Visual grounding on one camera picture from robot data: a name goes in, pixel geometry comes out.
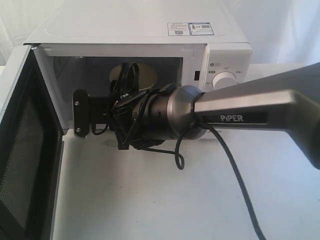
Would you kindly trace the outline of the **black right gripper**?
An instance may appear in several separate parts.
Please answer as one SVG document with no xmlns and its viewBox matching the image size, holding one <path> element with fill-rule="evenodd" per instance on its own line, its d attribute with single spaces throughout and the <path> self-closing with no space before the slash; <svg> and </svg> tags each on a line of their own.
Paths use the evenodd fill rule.
<svg viewBox="0 0 320 240">
<path fill-rule="evenodd" d="M 120 98 L 117 90 L 108 96 L 88 97 L 89 124 L 93 135 L 99 136 L 108 129 L 115 133 L 119 150 L 129 146 L 145 150 L 165 141 L 143 136 L 143 115 L 152 97 L 164 96 L 165 88 L 131 91 Z"/>
</svg>

